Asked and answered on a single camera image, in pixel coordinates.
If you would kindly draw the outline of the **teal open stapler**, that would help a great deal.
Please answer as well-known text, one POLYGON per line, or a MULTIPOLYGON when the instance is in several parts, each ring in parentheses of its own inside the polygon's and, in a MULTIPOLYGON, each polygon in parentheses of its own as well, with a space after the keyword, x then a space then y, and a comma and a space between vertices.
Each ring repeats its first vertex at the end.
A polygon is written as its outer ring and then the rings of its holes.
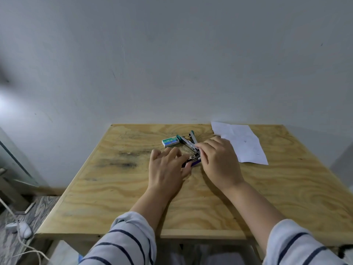
POLYGON ((196 144, 198 143, 195 137, 195 133, 193 130, 190 131, 188 137, 190 139, 185 138, 184 136, 176 135, 177 139, 180 141, 180 143, 186 145, 188 148, 190 148, 194 152, 199 152, 199 149, 196 147, 196 144))

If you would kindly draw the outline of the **purple stapler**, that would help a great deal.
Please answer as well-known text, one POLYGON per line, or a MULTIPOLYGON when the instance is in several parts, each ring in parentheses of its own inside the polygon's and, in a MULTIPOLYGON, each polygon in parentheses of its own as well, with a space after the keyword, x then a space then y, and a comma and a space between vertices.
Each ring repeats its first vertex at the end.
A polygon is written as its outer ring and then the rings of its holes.
POLYGON ((197 151, 194 155, 190 156, 188 158, 188 160, 186 160, 183 164, 182 164, 182 168, 184 168, 186 166, 186 164, 191 163, 191 166, 194 166, 198 163, 201 162, 201 155, 200 155, 200 151, 197 151))

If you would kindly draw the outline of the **person's right forearm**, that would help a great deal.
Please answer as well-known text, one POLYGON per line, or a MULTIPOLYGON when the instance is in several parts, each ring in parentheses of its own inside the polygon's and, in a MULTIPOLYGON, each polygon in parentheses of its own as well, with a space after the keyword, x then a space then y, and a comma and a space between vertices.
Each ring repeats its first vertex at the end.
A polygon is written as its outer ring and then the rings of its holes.
POLYGON ((228 183, 222 192, 265 251, 263 265, 347 265, 309 230, 285 218, 248 183, 228 183))

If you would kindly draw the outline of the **white power adapter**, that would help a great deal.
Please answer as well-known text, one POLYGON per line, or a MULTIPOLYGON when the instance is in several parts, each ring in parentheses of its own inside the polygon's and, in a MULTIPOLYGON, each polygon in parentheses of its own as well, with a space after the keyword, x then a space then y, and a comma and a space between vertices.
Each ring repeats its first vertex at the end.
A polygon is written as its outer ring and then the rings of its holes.
POLYGON ((5 229, 11 233, 17 233, 24 240, 28 240, 33 236, 31 227, 23 221, 8 223, 5 225, 5 229))

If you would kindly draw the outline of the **person's right hand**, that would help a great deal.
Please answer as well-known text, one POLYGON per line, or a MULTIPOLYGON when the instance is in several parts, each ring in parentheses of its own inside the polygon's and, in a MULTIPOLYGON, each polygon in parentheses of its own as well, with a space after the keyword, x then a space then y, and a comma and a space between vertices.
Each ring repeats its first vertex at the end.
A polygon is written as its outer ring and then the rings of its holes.
POLYGON ((245 182, 237 155, 230 141, 219 136, 196 144, 210 159, 209 169, 204 169, 210 181, 223 193, 245 182))

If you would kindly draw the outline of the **grey door frame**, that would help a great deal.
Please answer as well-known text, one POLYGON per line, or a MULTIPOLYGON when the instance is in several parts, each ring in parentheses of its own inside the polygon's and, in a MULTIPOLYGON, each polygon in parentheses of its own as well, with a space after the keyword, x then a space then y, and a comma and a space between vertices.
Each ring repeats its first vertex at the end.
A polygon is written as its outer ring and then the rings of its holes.
POLYGON ((0 168, 6 169, 5 177, 12 183, 32 187, 47 187, 47 182, 39 174, 28 157, 15 145, 0 127, 0 168))

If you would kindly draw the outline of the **teal staple box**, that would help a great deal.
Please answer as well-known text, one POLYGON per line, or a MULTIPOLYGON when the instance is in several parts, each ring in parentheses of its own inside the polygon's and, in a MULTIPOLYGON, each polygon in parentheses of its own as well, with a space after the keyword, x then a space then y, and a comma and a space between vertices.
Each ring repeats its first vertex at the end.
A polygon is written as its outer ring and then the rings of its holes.
POLYGON ((166 138, 162 140, 162 145, 167 148, 167 147, 172 147, 175 145, 178 145, 180 143, 180 140, 177 136, 173 136, 170 138, 166 138))

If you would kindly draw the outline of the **person's left hand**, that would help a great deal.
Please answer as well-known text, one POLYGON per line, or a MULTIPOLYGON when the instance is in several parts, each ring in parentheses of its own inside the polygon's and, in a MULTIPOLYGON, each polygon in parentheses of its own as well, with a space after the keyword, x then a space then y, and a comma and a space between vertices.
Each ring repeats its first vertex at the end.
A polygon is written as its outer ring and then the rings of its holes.
POLYGON ((183 154, 178 147, 165 148, 164 151, 153 149, 149 161, 148 190, 170 199, 181 188, 182 164, 189 154, 183 154))

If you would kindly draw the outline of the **white paper sheet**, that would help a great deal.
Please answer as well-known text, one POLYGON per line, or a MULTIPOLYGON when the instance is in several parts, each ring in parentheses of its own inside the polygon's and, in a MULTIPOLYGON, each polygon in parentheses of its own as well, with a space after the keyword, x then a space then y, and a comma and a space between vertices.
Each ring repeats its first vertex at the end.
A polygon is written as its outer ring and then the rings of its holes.
POLYGON ((230 141, 240 163, 268 165, 259 138, 253 133, 249 125, 213 121, 211 127, 215 135, 230 141))

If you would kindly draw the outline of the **black object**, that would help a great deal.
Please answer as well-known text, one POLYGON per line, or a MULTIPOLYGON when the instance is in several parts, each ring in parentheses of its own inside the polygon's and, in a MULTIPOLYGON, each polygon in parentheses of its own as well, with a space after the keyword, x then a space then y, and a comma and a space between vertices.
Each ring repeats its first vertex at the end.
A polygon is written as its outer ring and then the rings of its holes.
POLYGON ((339 246, 337 255, 347 264, 353 265, 353 244, 339 246))

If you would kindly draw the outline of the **person's left forearm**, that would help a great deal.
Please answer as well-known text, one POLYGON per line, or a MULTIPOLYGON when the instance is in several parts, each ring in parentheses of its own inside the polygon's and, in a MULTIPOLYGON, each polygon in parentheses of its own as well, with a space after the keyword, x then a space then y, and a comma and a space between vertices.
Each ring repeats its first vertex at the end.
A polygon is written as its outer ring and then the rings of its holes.
POLYGON ((93 245, 78 265, 186 265, 178 244, 161 244, 156 230, 170 200, 181 184, 156 184, 118 216, 109 231, 93 245))

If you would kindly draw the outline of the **wooden table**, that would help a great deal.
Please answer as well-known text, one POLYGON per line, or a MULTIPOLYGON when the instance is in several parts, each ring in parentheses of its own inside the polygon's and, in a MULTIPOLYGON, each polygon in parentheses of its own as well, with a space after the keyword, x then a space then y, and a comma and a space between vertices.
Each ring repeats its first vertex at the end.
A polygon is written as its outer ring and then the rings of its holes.
MULTIPOLYGON (((249 126, 269 164, 241 164, 246 181, 322 244, 353 244, 349 189, 283 125, 249 126)), ((36 236, 64 240, 85 255, 145 192, 151 151, 162 150, 163 139, 191 130, 199 142, 214 135, 210 124, 112 124, 36 236)), ((157 238, 236 243, 252 235, 199 164, 171 201, 157 238)))

